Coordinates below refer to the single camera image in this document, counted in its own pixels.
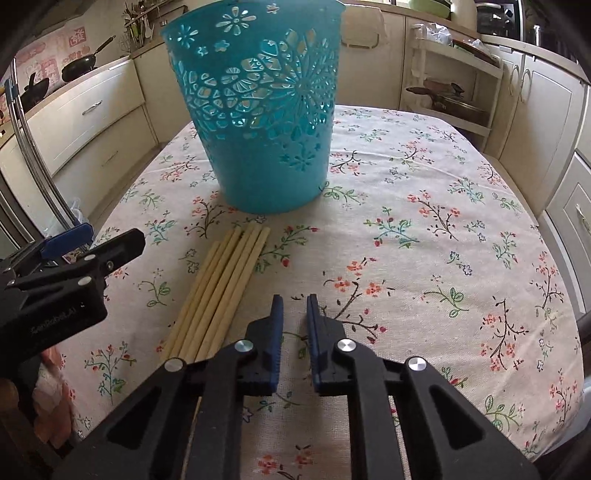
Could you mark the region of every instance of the blue clamp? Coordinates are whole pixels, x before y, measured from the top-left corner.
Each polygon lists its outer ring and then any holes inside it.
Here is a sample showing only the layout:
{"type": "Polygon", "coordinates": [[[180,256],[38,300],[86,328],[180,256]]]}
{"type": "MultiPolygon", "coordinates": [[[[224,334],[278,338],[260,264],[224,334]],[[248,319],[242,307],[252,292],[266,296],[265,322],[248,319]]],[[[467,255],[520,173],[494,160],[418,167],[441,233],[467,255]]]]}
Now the blue clamp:
{"type": "Polygon", "coordinates": [[[54,260],[82,245],[90,245],[94,234],[91,224],[81,223],[66,232],[45,240],[45,245],[41,249],[41,258],[54,260]]]}

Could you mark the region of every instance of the pot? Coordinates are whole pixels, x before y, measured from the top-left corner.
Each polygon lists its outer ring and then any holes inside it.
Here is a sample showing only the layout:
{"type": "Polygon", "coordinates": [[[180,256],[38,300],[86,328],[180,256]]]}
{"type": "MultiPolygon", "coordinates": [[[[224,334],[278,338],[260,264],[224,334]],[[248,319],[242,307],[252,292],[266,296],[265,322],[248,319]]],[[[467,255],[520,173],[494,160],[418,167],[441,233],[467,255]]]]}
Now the pot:
{"type": "Polygon", "coordinates": [[[484,110],[466,103],[461,97],[464,90],[459,85],[452,83],[452,87],[455,92],[451,94],[439,94],[425,87],[409,87],[407,90],[415,95],[429,95],[433,101],[433,109],[437,112],[443,112],[485,127],[488,114],[484,110]]]}
{"type": "Polygon", "coordinates": [[[22,109],[27,113],[36,104],[41,102],[49,88],[49,78],[45,77],[43,80],[34,83],[35,72],[31,73],[29,77],[29,85],[25,86],[25,91],[21,95],[22,109]]]}
{"type": "Polygon", "coordinates": [[[105,48],[109,43],[111,43],[115,39],[115,35],[109,38],[105,43],[103,43],[99,48],[96,49],[96,52],[91,53],[90,55],[85,55],[79,59],[71,61],[68,65],[62,68],[61,70],[61,79],[68,83],[72,80],[76,80],[78,77],[82,77],[88,72],[91,72],[95,68],[96,64],[96,54],[99,53],[103,48],[105,48]]]}

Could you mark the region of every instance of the pan handle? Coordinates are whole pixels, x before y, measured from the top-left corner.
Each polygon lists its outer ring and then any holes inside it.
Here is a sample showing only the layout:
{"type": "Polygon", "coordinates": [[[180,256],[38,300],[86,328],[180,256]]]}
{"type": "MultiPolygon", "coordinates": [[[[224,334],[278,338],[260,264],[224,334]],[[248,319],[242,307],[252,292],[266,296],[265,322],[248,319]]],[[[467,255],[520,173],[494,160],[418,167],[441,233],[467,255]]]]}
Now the pan handle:
{"type": "Polygon", "coordinates": [[[100,52],[103,48],[105,48],[109,43],[111,43],[115,39],[115,35],[109,38],[105,43],[103,43],[99,48],[96,49],[95,55],[100,52]]]}
{"type": "Polygon", "coordinates": [[[441,98],[440,95],[425,87],[408,87],[407,92],[414,93],[415,95],[429,95],[433,103],[438,102],[441,98]]]}

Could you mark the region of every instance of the green bowl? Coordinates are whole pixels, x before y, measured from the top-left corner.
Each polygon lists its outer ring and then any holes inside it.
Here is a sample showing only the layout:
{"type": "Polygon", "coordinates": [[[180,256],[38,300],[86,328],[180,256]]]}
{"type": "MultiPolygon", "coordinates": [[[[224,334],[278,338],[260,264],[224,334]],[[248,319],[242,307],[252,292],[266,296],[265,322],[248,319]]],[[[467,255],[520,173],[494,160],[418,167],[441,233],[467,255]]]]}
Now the green bowl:
{"type": "Polygon", "coordinates": [[[435,0],[410,0],[408,6],[417,12],[424,12],[440,18],[449,17],[451,12],[449,7],[436,2],[435,0]]]}

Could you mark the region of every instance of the teal plastic basket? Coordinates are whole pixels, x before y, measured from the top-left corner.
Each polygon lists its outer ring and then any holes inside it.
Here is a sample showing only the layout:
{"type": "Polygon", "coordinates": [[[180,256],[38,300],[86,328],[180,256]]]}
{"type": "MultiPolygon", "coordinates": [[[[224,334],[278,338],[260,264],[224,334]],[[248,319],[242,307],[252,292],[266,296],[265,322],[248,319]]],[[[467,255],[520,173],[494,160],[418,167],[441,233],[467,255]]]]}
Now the teal plastic basket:
{"type": "Polygon", "coordinates": [[[220,1],[162,32],[226,201],[293,210],[326,180],[340,48],[337,0],[220,1]]]}

